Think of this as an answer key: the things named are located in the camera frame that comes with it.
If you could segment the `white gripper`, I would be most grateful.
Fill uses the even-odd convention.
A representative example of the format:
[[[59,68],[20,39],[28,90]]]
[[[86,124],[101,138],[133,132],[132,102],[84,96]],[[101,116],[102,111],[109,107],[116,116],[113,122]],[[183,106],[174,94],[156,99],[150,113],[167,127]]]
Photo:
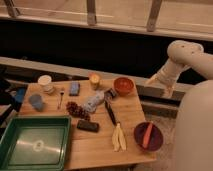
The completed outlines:
[[[150,77],[146,81],[146,85],[150,85],[154,82],[159,82],[163,84],[166,89],[164,91],[164,97],[165,98],[171,98],[174,90],[174,83],[175,83],[175,75],[171,71],[164,71],[159,70],[156,74],[154,74],[152,77]]]

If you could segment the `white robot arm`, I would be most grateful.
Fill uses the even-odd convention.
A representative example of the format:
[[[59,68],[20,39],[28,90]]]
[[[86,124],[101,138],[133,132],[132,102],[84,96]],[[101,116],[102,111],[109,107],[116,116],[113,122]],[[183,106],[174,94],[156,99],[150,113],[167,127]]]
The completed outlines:
[[[213,54],[201,44],[176,40],[167,48],[168,60],[146,81],[165,86],[170,97],[180,74],[189,68],[206,78],[190,88],[179,106],[171,171],[213,171]]]

